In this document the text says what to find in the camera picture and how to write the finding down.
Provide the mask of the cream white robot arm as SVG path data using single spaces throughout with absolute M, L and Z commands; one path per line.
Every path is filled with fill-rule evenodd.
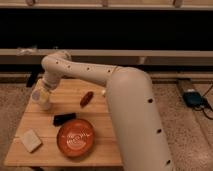
M 150 76 L 133 67 L 74 62 L 66 51 L 45 56 L 42 84 L 54 90 L 64 76 L 106 89 L 106 103 L 124 171 L 176 171 Z

